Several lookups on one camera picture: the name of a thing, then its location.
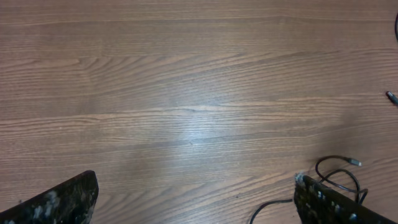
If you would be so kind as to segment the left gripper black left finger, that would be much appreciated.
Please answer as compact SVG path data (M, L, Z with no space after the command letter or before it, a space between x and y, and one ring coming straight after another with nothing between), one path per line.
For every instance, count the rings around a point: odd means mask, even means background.
M87 170L1 212L1 224L89 224L98 194L96 173Z

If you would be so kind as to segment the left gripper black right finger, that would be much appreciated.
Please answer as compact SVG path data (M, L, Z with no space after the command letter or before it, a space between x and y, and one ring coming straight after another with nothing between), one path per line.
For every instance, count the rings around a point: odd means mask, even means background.
M396 224L303 174L295 175L294 203L302 223Z

